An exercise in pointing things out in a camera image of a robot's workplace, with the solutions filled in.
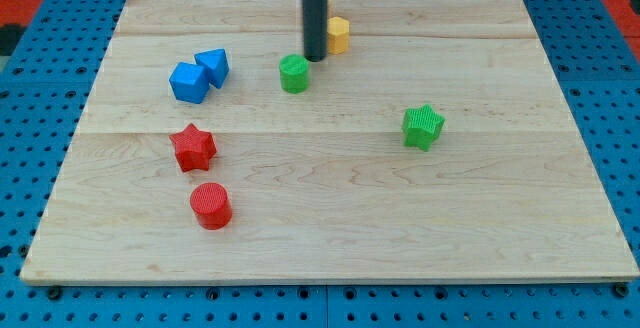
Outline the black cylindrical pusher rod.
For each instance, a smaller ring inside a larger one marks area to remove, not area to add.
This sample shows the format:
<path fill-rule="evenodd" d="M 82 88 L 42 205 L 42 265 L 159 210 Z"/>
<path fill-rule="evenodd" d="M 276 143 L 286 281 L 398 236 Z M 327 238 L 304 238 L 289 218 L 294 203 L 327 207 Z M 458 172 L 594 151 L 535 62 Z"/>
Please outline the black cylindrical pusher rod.
<path fill-rule="evenodd" d="M 328 0 L 302 0 L 304 56 L 311 62 L 327 55 Z"/>

